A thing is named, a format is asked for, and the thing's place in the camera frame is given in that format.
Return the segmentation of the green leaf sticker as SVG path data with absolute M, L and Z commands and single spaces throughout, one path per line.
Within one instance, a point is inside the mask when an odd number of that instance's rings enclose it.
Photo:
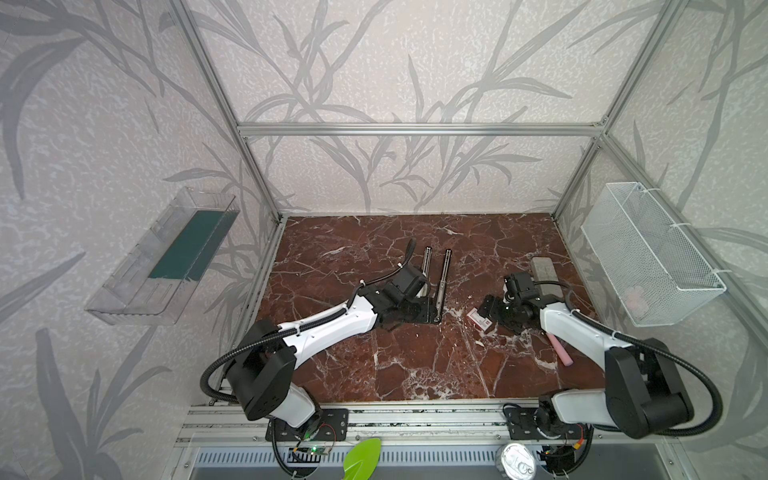
M 382 450 L 379 438 L 370 438 L 358 443 L 345 456 L 343 480 L 368 480 L 372 477 Z

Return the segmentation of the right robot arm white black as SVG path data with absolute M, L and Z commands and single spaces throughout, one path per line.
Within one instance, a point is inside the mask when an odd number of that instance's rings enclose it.
M 693 437 L 712 430 L 724 413 L 716 384 L 658 339 L 621 333 L 583 314 L 573 290 L 543 294 L 543 281 L 526 272 L 504 279 L 501 297 L 488 295 L 480 318 L 510 331 L 538 328 L 564 341 L 604 374 L 596 389 L 567 389 L 539 399 L 541 427 L 583 424 L 632 439 L 650 435 Z

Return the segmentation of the pink item in basket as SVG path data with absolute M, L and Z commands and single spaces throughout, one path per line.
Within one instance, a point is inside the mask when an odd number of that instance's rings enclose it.
M 625 290 L 623 302 L 627 312 L 635 319 L 642 319 L 650 310 L 645 291 L 639 285 Z

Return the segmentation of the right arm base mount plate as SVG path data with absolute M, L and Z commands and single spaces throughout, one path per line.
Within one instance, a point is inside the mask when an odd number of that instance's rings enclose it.
M 549 407 L 505 404 L 502 407 L 502 414 L 512 440 L 553 440 L 575 443 L 584 439 L 582 425 L 561 421 Z

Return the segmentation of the red white staples box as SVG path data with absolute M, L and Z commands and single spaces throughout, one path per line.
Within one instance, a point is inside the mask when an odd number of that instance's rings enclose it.
M 488 331 L 493 325 L 493 322 L 480 315 L 476 308 L 467 314 L 467 318 L 482 332 Z

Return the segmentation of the black stapler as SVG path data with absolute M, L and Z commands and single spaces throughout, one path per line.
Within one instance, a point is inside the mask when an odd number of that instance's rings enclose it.
M 451 259 L 452 250 L 446 249 L 436 293 L 427 298 L 427 321 L 430 324 L 439 324 L 442 321 Z

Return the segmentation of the small green circuit board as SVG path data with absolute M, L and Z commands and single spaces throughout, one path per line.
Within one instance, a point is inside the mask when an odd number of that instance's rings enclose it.
M 328 456 L 332 453 L 334 448 L 333 444 L 330 445 L 302 445 L 298 444 L 296 445 L 292 450 L 291 454 L 293 456 L 296 456 L 298 458 L 303 457 L 321 457 L 321 456 Z

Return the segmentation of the purple pink hand rake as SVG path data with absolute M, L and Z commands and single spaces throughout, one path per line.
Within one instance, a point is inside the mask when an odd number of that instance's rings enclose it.
M 572 366 L 574 361 L 570 354 L 567 352 L 564 345 L 560 342 L 560 340 L 553 334 L 547 332 L 546 336 L 551 343 L 557 357 L 559 358 L 560 362 L 565 366 L 569 367 Z

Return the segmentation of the round silver can lid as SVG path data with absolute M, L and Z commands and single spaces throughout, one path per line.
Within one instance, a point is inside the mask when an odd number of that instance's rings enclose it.
M 495 454 L 495 466 L 507 480 L 533 480 L 537 467 L 531 451 L 520 443 L 500 447 Z

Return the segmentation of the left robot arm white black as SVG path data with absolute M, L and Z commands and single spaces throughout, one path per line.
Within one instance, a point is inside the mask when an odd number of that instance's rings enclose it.
M 312 357 L 387 320 L 431 324 L 435 303 L 419 292 L 424 272 L 403 264 L 372 282 L 360 282 L 346 301 L 318 314 L 279 325 L 254 323 L 241 343 L 208 365 L 201 391 L 211 399 L 237 403 L 250 421 L 268 418 L 308 432 L 320 425 L 321 407 L 293 382 Z

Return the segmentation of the clear plastic wall tray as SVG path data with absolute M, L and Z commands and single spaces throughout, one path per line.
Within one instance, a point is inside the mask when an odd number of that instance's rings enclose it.
M 239 213 L 233 194 L 181 188 L 85 311 L 112 326 L 176 324 Z

